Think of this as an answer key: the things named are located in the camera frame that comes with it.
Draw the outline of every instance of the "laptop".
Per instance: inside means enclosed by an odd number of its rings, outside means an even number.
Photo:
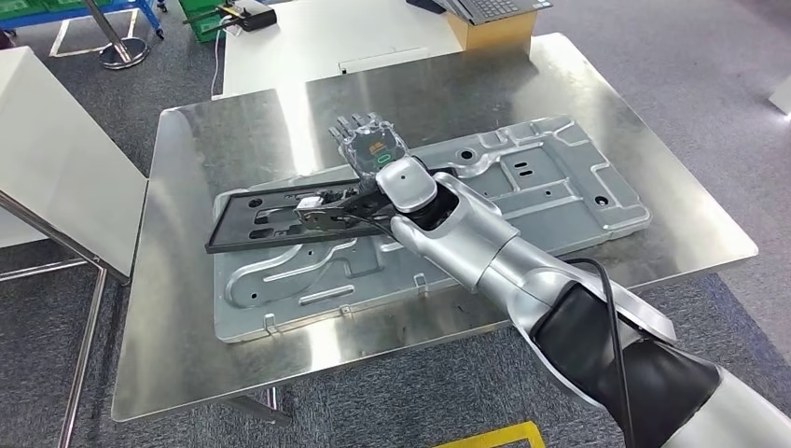
[[[548,0],[434,0],[454,14],[473,25],[499,21],[525,12],[551,7]]]

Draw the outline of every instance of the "cardboard box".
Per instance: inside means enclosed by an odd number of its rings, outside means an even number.
[[[537,14],[538,11],[526,12],[482,25],[471,25],[450,13],[445,15],[462,49],[480,49],[505,43],[526,43],[529,48]]]

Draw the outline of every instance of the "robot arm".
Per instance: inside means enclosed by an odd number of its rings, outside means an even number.
[[[609,411],[633,434],[629,445],[791,446],[783,413],[722,367],[674,348],[672,322],[611,282],[621,386],[602,279],[522,240],[496,205],[455,177],[431,176],[407,155],[375,178],[398,211],[390,223],[397,241],[508,313],[557,383]]]

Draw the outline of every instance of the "metal stand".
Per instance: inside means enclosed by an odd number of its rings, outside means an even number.
[[[40,273],[51,273],[61,269],[73,268],[88,264],[84,259],[68,259],[66,261],[57,261],[50,264],[36,266],[34,268],[20,269],[18,271],[11,271],[10,273],[0,273],[0,283],[7,282],[8,280],[16,280],[18,278],[30,277]]]
[[[85,331],[82,333],[82,344],[79,346],[79,355],[76,358],[76,371],[72,388],[69,391],[69,400],[66,404],[66,416],[63,419],[61,437],[58,441],[59,448],[68,448],[72,439],[74,422],[76,420],[76,408],[79,405],[79,396],[82,392],[82,383],[85,380],[85,372],[88,370],[88,354],[90,345],[93,343],[93,332],[96,330],[96,320],[99,317],[99,307],[102,305],[102,294],[104,294],[104,281],[107,279],[107,269],[100,268],[99,275],[96,277],[96,286],[93,288],[93,298],[90,300],[90,310],[88,312],[88,322],[85,324]]]
[[[287,426],[291,424],[291,415],[284,413],[277,406],[277,390],[274,387],[267,389],[267,404],[259,403],[245,395],[227,399],[226,403],[230,407],[243,413],[249,413],[270,425]]]
[[[82,336],[82,344],[79,347],[79,354],[77,355],[75,375],[72,381],[72,388],[69,392],[69,400],[66,403],[66,416],[63,419],[61,437],[58,443],[59,448],[67,448],[71,442],[72,430],[74,429],[76,412],[79,406],[79,396],[80,392],[82,391],[83,381],[85,380],[85,373],[88,369],[90,346],[93,342],[93,333],[96,330],[96,320],[99,317],[99,307],[102,303],[102,294],[104,293],[104,282],[106,280],[107,273],[115,276],[123,285],[129,283],[129,277],[115,269],[99,256],[90,252],[87,248],[73,240],[65,233],[52,227],[52,225],[46,220],[27,209],[24,205],[13,200],[3,191],[0,191],[0,207],[5,208],[9,213],[11,213],[11,215],[18,217],[29,226],[47,235],[51,240],[70,249],[75,255],[80,256],[79,259],[69,259],[66,261],[58,261],[34,268],[21,269],[9,273],[0,273],[0,283],[13,279],[29,277],[39,273],[51,273],[88,263],[96,266],[99,269],[99,276],[96,279],[96,287],[93,290],[93,298],[90,301],[88,321],[85,324],[85,331],[83,332]]]
[[[110,41],[99,52],[99,63],[104,68],[110,70],[129,68],[141,63],[148,56],[149,48],[143,39],[138,39],[137,37],[124,37],[121,39],[93,0],[82,0],[82,3]]]

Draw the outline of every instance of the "stainless steel table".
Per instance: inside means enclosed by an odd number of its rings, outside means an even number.
[[[506,324],[488,300],[456,287],[250,343],[215,337],[213,265],[203,251],[215,195],[343,163],[326,127],[337,115],[367,111],[395,123],[412,147],[573,116],[654,214],[647,230],[584,251],[627,287],[717,270],[757,253],[563,35],[535,38],[530,60],[519,48],[469,51],[169,109],[151,168],[115,420],[229,399]]]

